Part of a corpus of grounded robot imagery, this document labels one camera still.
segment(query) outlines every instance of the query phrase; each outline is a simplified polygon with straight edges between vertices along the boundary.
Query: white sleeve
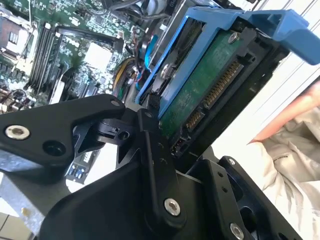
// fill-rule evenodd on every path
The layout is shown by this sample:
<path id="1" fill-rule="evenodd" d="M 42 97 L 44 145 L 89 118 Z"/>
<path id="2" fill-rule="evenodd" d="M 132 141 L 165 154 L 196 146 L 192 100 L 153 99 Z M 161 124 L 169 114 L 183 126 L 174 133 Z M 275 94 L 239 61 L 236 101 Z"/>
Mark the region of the white sleeve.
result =
<path id="1" fill-rule="evenodd" d="M 248 144 L 232 157 L 304 240 L 320 239 L 320 181 L 297 182 L 287 167 L 282 173 L 281 163 L 290 159 L 277 159 L 275 165 L 260 142 Z"/>
<path id="2" fill-rule="evenodd" d="M 273 185 L 278 171 L 261 142 L 246 145 L 232 156 L 261 190 Z"/>

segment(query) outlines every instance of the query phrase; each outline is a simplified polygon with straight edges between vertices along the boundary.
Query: black plastic bracket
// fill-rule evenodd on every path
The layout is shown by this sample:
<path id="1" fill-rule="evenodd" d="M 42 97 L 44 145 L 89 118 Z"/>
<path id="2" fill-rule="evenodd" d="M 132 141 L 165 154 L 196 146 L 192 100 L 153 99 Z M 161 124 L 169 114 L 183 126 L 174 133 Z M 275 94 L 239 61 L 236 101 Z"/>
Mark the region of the black plastic bracket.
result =
<path id="1" fill-rule="evenodd" d="M 56 182 L 74 160 L 74 145 L 90 125 L 104 118 L 118 118 L 124 111 L 121 101 L 102 94 L 3 114 L 0 117 L 1 170 L 41 183 Z M 75 139 L 73 129 L 81 124 L 87 128 Z M 6 129 L 12 125 L 27 128 L 29 136 L 23 140 L 8 137 Z"/>

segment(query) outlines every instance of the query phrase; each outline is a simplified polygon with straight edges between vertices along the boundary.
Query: cable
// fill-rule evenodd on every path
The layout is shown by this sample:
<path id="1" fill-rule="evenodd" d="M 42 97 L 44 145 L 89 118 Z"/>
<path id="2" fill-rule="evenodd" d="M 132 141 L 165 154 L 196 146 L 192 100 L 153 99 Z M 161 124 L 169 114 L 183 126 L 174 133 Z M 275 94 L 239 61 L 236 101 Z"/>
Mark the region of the cable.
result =
<path id="1" fill-rule="evenodd" d="M 146 52 L 145 52 L 145 56 L 144 56 L 144 65 L 145 65 L 145 68 L 148 69 L 150 72 L 151 72 L 151 69 L 149 68 L 149 65 L 150 65 L 150 55 L 152 53 L 152 50 L 154 49 L 156 43 L 157 43 L 157 40 L 158 40 L 158 36 L 157 35 L 153 35 L 150 43 L 149 43 L 149 46 L 147 47 L 146 49 Z"/>
<path id="2" fill-rule="evenodd" d="M 126 67 L 127 67 L 127 65 L 128 65 L 128 63 L 130 62 L 130 61 L 133 61 L 134 60 L 134 58 L 128 58 L 128 59 L 126 59 L 126 60 L 124 60 L 121 64 L 121 67 L 119 68 L 119 71 L 115 74 L 115 79 L 114 79 L 114 81 L 113 81 L 113 90 L 116 88 L 116 85 L 117 85 L 117 83 L 118 83 L 118 81 L 119 81 L 119 79 L 121 78 L 121 76 L 123 75 L 123 73 L 125 72 L 125 69 L 126 69 Z"/>
<path id="3" fill-rule="evenodd" d="M 137 19 L 140 19 L 140 20 L 155 20 L 155 19 L 163 19 L 163 18 L 169 17 L 166 13 L 156 13 L 156 14 L 152 14 L 152 15 L 141 15 L 141 14 L 138 14 L 135 11 L 128 9 L 128 8 L 121 9 L 121 12 L 124 12 L 128 15 L 133 16 L 133 17 L 136 17 Z"/>
<path id="4" fill-rule="evenodd" d="M 143 15 L 144 13 L 142 12 L 141 7 L 139 7 L 138 5 L 131 5 L 129 7 L 131 10 L 135 11 L 137 14 Z"/>
<path id="5" fill-rule="evenodd" d="M 30 27 L 32 27 L 32 6 L 31 6 L 31 0 L 29 0 L 29 23 Z"/>
<path id="6" fill-rule="evenodd" d="M 124 49 L 125 49 L 130 55 L 134 56 L 134 52 L 128 47 L 127 44 L 124 46 Z"/>
<path id="7" fill-rule="evenodd" d="M 116 38 L 87 29 L 79 29 L 72 26 L 57 26 L 55 31 L 65 36 L 80 37 L 111 45 L 118 53 L 122 53 L 124 47 L 124 40 L 122 38 Z"/>
<path id="8" fill-rule="evenodd" d="M 112 94 L 120 99 L 126 95 L 127 86 L 132 84 L 132 72 L 134 71 L 135 61 L 133 58 L 128 59 L 124 65 L 120 68 L 116 75 L 117 82 L 113 87 Z"/>
<path id="9" fill-rule="evenodd" d="M 110 11 L 114 11 L 114 10 L 118 10 L 118 9 L 124 9 L 127 7 L 130 7 L 131 5 L 137 4 L 139 2 L 141 2 L 142 0 L 128 0 L 128 1 L 124 1 L 121 3 L 117 3 L 112 5 L 108 10 Z"/>

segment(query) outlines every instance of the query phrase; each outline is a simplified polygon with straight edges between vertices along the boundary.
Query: black cable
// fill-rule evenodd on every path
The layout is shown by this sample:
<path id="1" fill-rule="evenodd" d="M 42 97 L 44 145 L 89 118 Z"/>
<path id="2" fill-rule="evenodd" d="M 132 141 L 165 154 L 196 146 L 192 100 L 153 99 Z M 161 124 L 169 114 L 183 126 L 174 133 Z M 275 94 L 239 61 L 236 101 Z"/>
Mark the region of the black cable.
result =
<path id="1" fill-rule="evenodd" d="M 120 9 L 121 12 L 124 12 L 128 15 L 131 15 L 133 17 L 136 17 L 139 20 L 156 20 L 156 19 L 163 19 L 163 18 L 168 18 L 169 16 L 166 13 L 156 13 L 152 15 L 141 15 L 138 14 L 137 12 L 129 9 L 129 8 L 123 8 Z"/>
<path id="2" fill-rule="evenodd" d="M 105 35 L 91 30 L 80 29 L 72 26 L 57 26 L 55 31 L 65 36 L 80 37 L 111 45 L 118 53 L 122 52 L 124 46 L 124 40 L 122 38 L 116 38 L 114 36 Z"/>
<path id="3" fill-rule="evenodd" d="M 128 1 L 123 1 L 121 3 L 116 3 L 112 5 L 108 10 L 109 11 L 114 11 L 118 9 L 125 9 L 127 7 L 130 7 L 131 5 L 137 4 L 141 2 L 142 0 L 128 0 Z"/>
<path id="4" fill-rule="evenodd" d="M 141 9 L 141 7 L 139 7 L 138 5 L 132 5 L 129 7 L 132 11 L 135 11 L 137 14 L 143 15 L 143 11 Z"/>
<path id="5" fill-rule="evenodd" d="M 146 11 L 146 10 L 147 10 L 148 5 L 149 5 L 149 2 L 150 2 L 150 0 L 145 0 L 145 1 L 142 3 L 142 5 L 141 5 L 142 11 Z"/>
<path id="6" fill-rule="evenodd" d="M 141 72 L 140 66 L 139 66 L 139 48 L 140 48 L 140 42 L 137 42 L 136 47 L 134 49 L 134 64 L 136 67 L 136 70 L 138 73 Z"/>
<path id="7" fill-rule="evenodd" d="M 127 44 L 124 46 L 124 48 L 130 55 L 134 56 L 134 52 L 129 48 Z"/>

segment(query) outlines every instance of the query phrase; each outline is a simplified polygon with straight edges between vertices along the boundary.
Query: silver screw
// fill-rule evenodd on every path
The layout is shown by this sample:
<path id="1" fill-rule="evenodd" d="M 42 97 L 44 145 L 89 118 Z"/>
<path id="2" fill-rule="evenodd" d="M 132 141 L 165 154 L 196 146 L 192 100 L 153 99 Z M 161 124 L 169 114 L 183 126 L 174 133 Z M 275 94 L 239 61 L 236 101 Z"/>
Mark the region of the silver screw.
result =
<path id="1" fill-rule="evenodd" d="M 245 238 L 244 232 L 237 224 L 231 223 L 230 230 L 232 234 L 236 237 L 236 239 L 243 240 Z"/>
<path id="2" fill-rule="evenodd" d="M 239 33 L 238 32 L 232 33 L 231 36 L 228 39 L 228 44 L 233 44 L 238 38 L 239 38 Z"/>
<path id="3" fill-rule="evenodd" d="M 165 210 L 170 213 L 172 216 L 178 216 L 180 214 L 180 206 L 176 200 L 173 198 L 167 198 L 164 201 Z"/>
<path id="4" fill-rule="evenodd" d="M 112 103 L 113 105 L 117 106 L 117 107 L 119 107 L 119 106 L 120 106 L 120 103 L 118 103 L 118 102 L 117 102 L 117 101 L 115 101 L 115 100 L 112 100 L 112 101 L 111 101 L 111 103 Z"/>
<path id="5" fill-rule="evenodd" d="M 152 114 L 150 112 L 146 111 L 144 114 L 147 115 L 147 117 L 152 118 Z"/>
<path id="6" fill-rule="evenodd" d="M 236 165 L 236 162 L 233 159 L 229 158 L 228 160 L 231 165 Z"/>
<path id="7" fill-rule="evenodd" d="M 20 125 L 8 126 L 4 132 L 8 138 L 16 140 L 24 140 L 30 136 L 29 129 Z"/>

